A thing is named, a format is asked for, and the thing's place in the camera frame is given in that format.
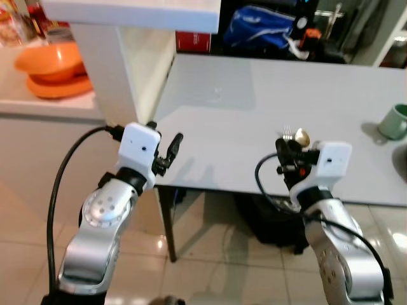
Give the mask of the gold spoon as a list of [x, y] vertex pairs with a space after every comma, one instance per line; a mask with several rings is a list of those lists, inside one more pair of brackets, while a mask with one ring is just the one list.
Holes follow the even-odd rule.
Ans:
[[302, 128], [298, 128], [294, 131], [293, 140], [302, 148], [308, 148], [311, 144], [309, 134]]

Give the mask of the dark metal table leg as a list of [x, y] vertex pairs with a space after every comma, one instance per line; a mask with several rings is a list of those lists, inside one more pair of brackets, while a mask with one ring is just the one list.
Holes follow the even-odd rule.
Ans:
[[158, 186], [157, 193], [160, 204], [163, 227], [165, 228], [166, 248], [171, 262], [177, 261], [174, 238], [174, 207], [176, 205], [176, 189], [168, 186]]

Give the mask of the black bag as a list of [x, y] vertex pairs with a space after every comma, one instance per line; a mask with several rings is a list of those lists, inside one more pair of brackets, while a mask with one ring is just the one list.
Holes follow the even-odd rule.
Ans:
[[236, 193], [233, 200], [239, 214], [262, 244], [293, 247], [295, 255], [302, 255], [309, 247], [303, 219], [275, 206], [276, 203], [287, 203], [285, 198], [273, 197], [268, 201], [259, 194]]

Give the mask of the red box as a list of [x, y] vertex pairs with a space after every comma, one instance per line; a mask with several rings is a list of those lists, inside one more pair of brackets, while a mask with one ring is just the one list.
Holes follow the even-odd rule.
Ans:
[[175, 32], [176, 50], [179, 53], [210, 53], [212, 33]]

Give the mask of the orange plate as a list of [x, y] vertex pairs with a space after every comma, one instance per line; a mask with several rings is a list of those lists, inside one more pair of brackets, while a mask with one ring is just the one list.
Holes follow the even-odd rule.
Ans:
[[92, 82], [87, 75], [56, 82], [29, 76], [26, 79], [26, 87], [33, 96], [43, 99], [72, 98], [93, 90]]

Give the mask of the green mug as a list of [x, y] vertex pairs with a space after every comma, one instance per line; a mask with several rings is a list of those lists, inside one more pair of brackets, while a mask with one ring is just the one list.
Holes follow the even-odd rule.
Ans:
[[407, 134], [407, 105], [393, 105], [376, 130], [389, 140], [402, 140]]

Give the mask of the orange and black tool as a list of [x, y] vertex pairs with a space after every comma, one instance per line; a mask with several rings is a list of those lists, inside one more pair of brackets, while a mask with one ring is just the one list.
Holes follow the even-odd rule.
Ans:
[[317, 58], [318, 52], [322, 47], [322, 32], [318, 28], [308, 28], [303, 32], [300, 39], [298, 50], [299, 56], [303, 60]]

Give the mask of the orange bowl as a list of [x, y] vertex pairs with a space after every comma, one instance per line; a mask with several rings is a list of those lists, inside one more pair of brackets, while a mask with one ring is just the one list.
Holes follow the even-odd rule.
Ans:
[[76, 43], [44, 44], [26, 48], [17, 56], [14, 66], [20, 72], [49, 82], [67, 81], [86, 73]]

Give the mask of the blue bag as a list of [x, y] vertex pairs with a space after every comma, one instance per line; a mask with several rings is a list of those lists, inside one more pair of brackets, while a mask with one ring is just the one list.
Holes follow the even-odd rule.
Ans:
[[296, 18], [261, 6], [247, 5], [233, 12], [226, 33], [225, 46], [232, 48], [285, 49], [292, 41]]

